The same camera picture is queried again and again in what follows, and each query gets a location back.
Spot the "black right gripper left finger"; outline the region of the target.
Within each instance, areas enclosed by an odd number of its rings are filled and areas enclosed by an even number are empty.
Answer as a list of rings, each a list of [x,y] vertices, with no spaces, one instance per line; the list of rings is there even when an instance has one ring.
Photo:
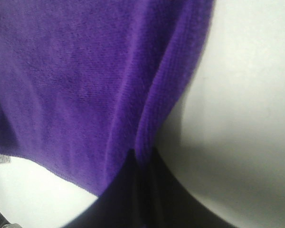
[[[100,197],[66,228],[141,228],[140,177],[130,150],[118,175]]]

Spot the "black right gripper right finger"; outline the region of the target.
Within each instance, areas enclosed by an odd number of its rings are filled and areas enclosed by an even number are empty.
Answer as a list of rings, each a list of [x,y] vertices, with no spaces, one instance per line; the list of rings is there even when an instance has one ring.
[[[229,228],[230,223],[198,202],[181,185],[157,149],[142,172],[147,228]]]

